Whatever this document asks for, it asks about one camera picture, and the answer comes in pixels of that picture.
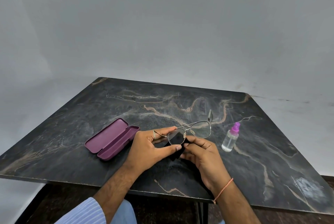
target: gray wall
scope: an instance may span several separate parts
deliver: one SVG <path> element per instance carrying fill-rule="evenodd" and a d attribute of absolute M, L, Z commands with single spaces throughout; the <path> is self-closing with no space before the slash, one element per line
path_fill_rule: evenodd
<path fill-rule="evenodd" d="M 108 76 L 259 96 L 333 176 L 333 29 L 334 0 L 0 0 L 0 153 Z M 1 222 L 39 188 L 0 180 Z"/>

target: spray bottle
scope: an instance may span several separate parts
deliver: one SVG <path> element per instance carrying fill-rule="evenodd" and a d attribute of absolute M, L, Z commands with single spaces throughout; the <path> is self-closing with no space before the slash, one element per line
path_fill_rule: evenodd
<path fill-rule="evenodd" d="M 226 137 L 223 141 L 223 144 L 221 145 L 221 148 L 226 152 L 231 152 L 234 145 L 236 144 L 236 140 L 239 137 L 239 127 L 240 123 L 236 122 L 231 130 L 228 130 L 228 133 L 226 134 Z"/>

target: blue jeans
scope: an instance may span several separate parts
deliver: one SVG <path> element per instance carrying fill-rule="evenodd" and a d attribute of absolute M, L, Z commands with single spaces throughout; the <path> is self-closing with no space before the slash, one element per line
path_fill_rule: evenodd
<path fill-rule="evenodd" d="M 117 209 L 110 224 L 137 224 L 135 212 L 133 211 L 132 205 L 129 201 L 123 200 L 119 208 Z"/>

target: orange thread bracelet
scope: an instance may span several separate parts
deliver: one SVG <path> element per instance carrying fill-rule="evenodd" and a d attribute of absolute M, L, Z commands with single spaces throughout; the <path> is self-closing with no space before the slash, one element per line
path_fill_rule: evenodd
<path fill-rule="evenodd" d="M 233 178 L 231 178 L 230 181 L 228 181 L 228 183 L 223 187 L 223 189 L 220 191 L 220 193 L 218 194 L 217 197 L 215 197 L 215 199 L 213 200 L 213 203 L 216 204 L 216 200 L 217 198 L 221 195 L 221 193 L 223 192 L 223 190 L 233 181 Z"/>

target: purple spray nozzle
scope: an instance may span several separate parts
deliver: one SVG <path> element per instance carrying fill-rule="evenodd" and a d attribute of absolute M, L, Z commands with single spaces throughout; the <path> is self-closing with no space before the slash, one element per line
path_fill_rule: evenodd
<path fill-rule="evenodd" d="M 237 135 L 239 133 L 239 127 L 240 127 L 240 123 L 239 122 L 235 122 L 234 125 L 232 126 L 230 133 L 232 135 Z"/>

